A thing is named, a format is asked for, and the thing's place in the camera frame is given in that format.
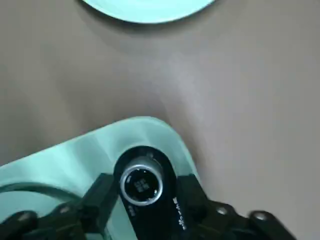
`light green plate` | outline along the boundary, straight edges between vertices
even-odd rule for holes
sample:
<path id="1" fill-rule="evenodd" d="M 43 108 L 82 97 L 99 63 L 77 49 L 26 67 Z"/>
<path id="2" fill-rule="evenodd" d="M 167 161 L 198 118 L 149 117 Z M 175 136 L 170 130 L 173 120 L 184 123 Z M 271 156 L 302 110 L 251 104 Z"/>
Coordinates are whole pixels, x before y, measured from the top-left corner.
<path id="1" fill-rule="evenodd" d="M 113 18 L 141 24 L 165 23 L 189 16 L 215 0 L 83 0 Z"/>
<path id="2" fill-rule="evenodd" d="M 153 117 L 134 117 L 115 122 L 86 133 L 56 146 L 0 167 L 0 189 L 18 183 L 37 183 L 66 190 L 82 197 L 100 173 L 112 174 L 117 159 L 128 149 L 136 146 L 150 146 L 162 151 L 170 160 L 177 176 L 195 174 L 198 177 L 193 159 L 180 136 L 165 122 Z M 0 222 L 8 215 L 1 215 L 4 208 L 10 213 L 16 210 L 15 201 L 8 196 L 18 193 L 5 193 L 0 198 Z M 48 197 L 33 194 L 35 206 L 41 199 L 39 211 L 53 210 L 55 203 Z M 20 201 L 23 208 L 30 207 L 30 201 Z M 107 230 L 113 240 L 136 240 L 128 215 L 118 199 Z"/>

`table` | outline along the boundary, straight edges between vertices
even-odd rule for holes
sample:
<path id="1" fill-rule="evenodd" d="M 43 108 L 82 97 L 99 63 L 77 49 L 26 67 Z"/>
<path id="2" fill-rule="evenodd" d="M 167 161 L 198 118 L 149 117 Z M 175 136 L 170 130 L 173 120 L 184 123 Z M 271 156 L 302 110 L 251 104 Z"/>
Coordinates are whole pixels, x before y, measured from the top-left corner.
<path id="1" fill-rule="evenodd" d="M 1 164 L 132 116 L 171 124 L 208 196 L 320 235 L 320 1 L 219 0 L 161 25 L 0 3 Z"/>

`screw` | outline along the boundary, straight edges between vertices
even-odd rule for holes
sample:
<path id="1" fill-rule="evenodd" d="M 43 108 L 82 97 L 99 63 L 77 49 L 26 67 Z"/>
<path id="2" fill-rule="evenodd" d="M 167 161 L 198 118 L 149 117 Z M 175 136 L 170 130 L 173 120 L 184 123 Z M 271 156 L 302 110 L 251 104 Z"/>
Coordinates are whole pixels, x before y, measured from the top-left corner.
<path id="1" fill-rule="evenodd" d="M 267 216 L 263 212 L 256 212 L 254 216 L 256 219 L 259 219 L 261 221 L 264 221 L 267 219 Z"/>
<path id="2" fill-rule="evenodd" d="M 60 209 L 60 213 L 64 214 L 64 213 L 68 212 L 69 210 L 70 210 L 69 206 L 64 206 L 63 208 Z"/>
<path id="3" fill-rule="evenodd" d="M 228 213 L 227 209 L 223 206 L 219 207 L 216 211 L 221 215 L 226 215 Z"/>
<path id="4" fill-rule="evenodd" d="M 30 212 L 25 212 L 24 214 L 22 214 L 19 218 L 18 218 L 18 221 L 19 222 L 22 222 L 24 220 L 27 220 L 28 218 L 31 217 L 31 214 Z"/>

